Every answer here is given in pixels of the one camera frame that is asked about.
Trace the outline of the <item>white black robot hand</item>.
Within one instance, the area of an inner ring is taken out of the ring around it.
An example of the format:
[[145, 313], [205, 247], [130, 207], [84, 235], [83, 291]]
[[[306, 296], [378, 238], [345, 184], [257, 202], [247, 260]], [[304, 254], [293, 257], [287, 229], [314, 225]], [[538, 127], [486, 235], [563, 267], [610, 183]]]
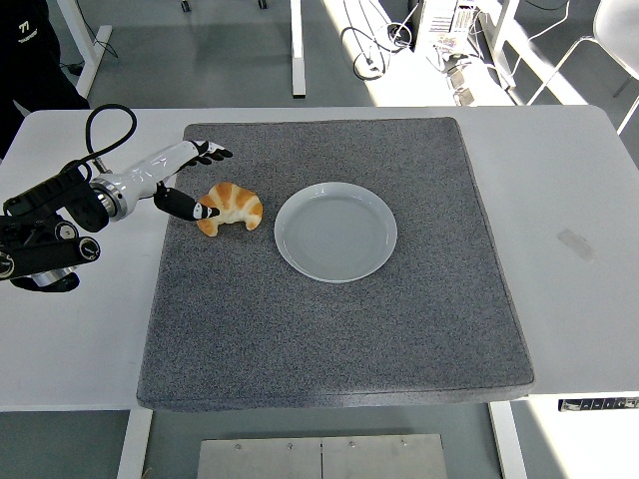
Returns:
[[134, 164], [122, 173], [103, 174], [102, 180], [115, 195], [117, 220], [128, 216], [140, 199], [149, 198], [164, 182], [185, 166], [197, 162], [209, 165], [233, 156], [225, 147], [210, 141], [182, 141]]

